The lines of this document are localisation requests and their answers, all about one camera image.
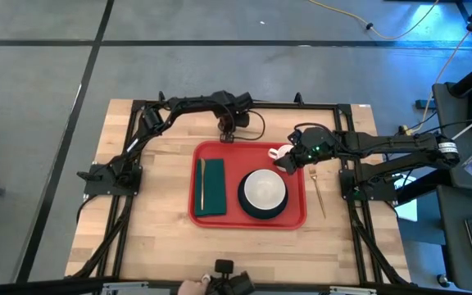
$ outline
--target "wooden tabletop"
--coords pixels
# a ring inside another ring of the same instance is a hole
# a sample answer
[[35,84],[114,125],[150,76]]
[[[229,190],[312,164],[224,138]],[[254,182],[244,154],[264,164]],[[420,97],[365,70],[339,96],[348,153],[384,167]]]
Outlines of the wooden tabletop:
[[[111,100],[95,161],[105,163],[123,147],[131,100]],[[286,143],[293,126],[315,122],[334,129],[331,111],[256,109],[266,121],[261,141]],[[369,105],[352,105],[356,131],[376,134]],[[315,186],[305,167],[306,223],[296,230],[204,229],[188,217],[188,191],[194,148],[218,140],[217,119],[211,112],[183,115],[161,137],[143,150],[143,180],[134,199],[125,244],[122,279],[184,280],[214,274],[216,259],[234,261],[234,272],[246,270],[256,283],[358,284],[347,204],[341,198],[338,160],[316,166],[324,199],[324,219]],[[237,135],[253,137],[261,121],[251,123]],[[377,163],[380,157],[366,162]],[[74,274],[102,241],[111,204],[110,196],[92,200],[81,212],[66,274]],[[409,280],[406,258],[394,212],[383,202],[370,202],[376,242],[391,265]],[[116,246],[109,252],[106,274]],[[368,279],[374,280],[365,245]]]

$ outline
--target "hand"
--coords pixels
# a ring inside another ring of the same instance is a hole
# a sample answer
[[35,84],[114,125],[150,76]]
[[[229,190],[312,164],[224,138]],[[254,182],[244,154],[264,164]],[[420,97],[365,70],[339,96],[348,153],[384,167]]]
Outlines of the hand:
[[178,295],[205,295],[207,286],[211,281],[209,275],[203,275],[201,282],[185,280],[178,289]]

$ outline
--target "folded napkin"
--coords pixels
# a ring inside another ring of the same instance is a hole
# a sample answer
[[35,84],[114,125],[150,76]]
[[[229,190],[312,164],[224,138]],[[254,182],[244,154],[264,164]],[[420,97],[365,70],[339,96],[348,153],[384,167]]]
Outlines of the folded napkin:
[[225,168],[223,159],[205,160],[205,192],[202,210],[202,163],[196,162],[196,185],[194,190],[194,215],[220,216],[227,214],[225,194]]

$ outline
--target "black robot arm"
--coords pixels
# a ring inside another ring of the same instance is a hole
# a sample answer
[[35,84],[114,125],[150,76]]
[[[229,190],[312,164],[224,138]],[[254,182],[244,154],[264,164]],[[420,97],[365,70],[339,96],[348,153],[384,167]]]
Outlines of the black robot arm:
[[[160,109],[169,111],[165,120],[161,117]],[[126,149],[114,156],[105,165],[94,165],[89,172],[78,172],[78,176],[87,182],[87,187],[102,190],[107,194],[125,194],[125,191],[137,191],[139,186],[139,169],[133,169],[135,158],[145,148],[148,141],[161,135],[169,129],[178,116],[188,113],[212,111],[219,119],[218,128],[222,132],[220,141],[232,143],[236,127],[247,127],[249,124],[248,111],[253,108],[253,100],[249,93],[234,96],[226,91],[214,92],[210,96],[196,98],[165,99],[159,93],[159,103],[142,110],[138,119],[138,129],[128,141]]]
[[[310,126],[301,131],[302,126]],[[275,161],[289,174],[308,164],[333,158],[360,160],[371,154],[408,153],[378,165],[357,162],[354,168],[340,170],[342,193],[346,199],[392,201],[396,198],[396,173],[429,166],[451,169],[460,161],[452,140],[435,134],[416,136],[372,136],[362,132],[330,131],[323,125],[305,123],[295,126],[288,136],[294,148]]]

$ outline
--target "gray floor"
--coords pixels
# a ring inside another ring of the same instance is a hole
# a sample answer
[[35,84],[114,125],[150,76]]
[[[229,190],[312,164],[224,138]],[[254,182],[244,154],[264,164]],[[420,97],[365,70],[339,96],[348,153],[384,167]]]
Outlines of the gray floor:
[[[429,9],[419,2],[352,0],[332,3],[373,21],[385,34],[410,28]],[[0,0],[0,39],[93,39],[105,0]],[[465,22],[451,3],[407,41],[453,41]],[[116,0],[105,39],[371,40],[356,21],[302,0]],[[74,101],[90,48],[0,48],[0,284],[12,281],[54,151]],[[290,102],[369,103],[379,134],[421,118],[450,49],[138,47],[101,48],[31,279],[58,279],[75,231],[84,183],[75,172],[93,159],[108,101],[249,91],[254,98]],[[460,50],[441,81],[472,70],[472,49]],[[434,120],[426,127],[437,124]],[[411,278],[436,288],[443,272],[439,246],[406,243]]]

